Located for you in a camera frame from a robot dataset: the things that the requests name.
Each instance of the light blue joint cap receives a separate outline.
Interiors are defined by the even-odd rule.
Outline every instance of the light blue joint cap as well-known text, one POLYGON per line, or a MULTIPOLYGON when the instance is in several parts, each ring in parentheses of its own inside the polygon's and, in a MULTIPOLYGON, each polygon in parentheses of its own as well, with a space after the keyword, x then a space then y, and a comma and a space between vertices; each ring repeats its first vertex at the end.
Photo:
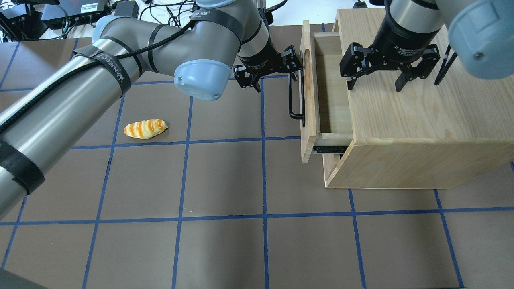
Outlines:
POLYGON ((514 74, 514 1, 478 0, 448 29, 448 40, 469 74, 501 79, 514 74))
POLYGON ((100 37, 102 36, 103 30, 107 27, 107 25, 109 25, 109 23, 111 23, 112 21, 119 19, 119 18, 132 18, 132 17, 107 15, 107 16, 100 18, 97 21, 96 27, 93 29, 93 38, 92 38, 93 43, 96 40, 100 39, 100 37))
POLYGON ((196 0, 196 3, 202 8, 213 9, 228 5, 234 1, 235 0, 196 0))
POLYGON ((175 86, 185 94, 213 101, 221 97, 232 70, 220 61, 197 59, 180 64, 175 70, 175 86))

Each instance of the electronic device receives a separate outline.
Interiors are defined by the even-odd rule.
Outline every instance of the electronic device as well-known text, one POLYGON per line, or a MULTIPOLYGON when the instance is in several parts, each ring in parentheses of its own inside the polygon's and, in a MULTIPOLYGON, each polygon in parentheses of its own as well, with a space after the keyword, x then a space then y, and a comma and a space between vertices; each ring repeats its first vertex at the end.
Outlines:
POLYGON ((30 4, 0 10, 0 28, 4 39, 11 41, 37 40, 47 29, 41 13, 30 4))
POLYGON ((136 1, 116 1, 113 4, 115 16, 130 16, 137 18, 139 6, 136 1))
POLYGON ((107 0, 61 0, 60 6, 45 5, 41 20, 50 29, 60 29, 66 22, 63 9, 68 14, 69 25, 88 24, 91 15, 91 21, 96 22, 111 12, 107 0))

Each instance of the black power adapter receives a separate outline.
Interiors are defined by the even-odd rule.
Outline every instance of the black power adapter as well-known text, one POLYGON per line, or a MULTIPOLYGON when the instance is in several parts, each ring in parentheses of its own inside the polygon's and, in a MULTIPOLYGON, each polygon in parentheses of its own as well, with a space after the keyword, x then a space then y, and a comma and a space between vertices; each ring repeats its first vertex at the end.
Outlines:
POLYGON ((137 19, 139 14, 139 7, 135 1, 117 1, 114 3, 113 9, 116 16, 130 16, 137 19))

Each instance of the white label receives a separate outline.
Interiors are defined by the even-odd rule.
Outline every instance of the white label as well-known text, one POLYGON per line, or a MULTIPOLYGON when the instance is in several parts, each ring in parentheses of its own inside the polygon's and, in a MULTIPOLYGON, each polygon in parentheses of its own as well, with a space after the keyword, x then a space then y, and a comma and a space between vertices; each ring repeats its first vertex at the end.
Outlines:
POLYGON ((96 11, 98 3, 84 4, 80 7, 80 13, 87 13, 96 11))

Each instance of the open drawer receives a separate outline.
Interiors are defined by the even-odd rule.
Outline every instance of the open drawer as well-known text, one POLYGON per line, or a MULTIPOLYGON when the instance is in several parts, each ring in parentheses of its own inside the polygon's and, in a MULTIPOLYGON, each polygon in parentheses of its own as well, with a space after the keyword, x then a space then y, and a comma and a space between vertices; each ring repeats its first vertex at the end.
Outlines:
POLYGON ((312 32, 303 22, 305 127, 301 127, 302 162, 311 153, 342 154, 352 142, 352 121, 346 82, 340 76, 342 58, 338 32, 312 32))

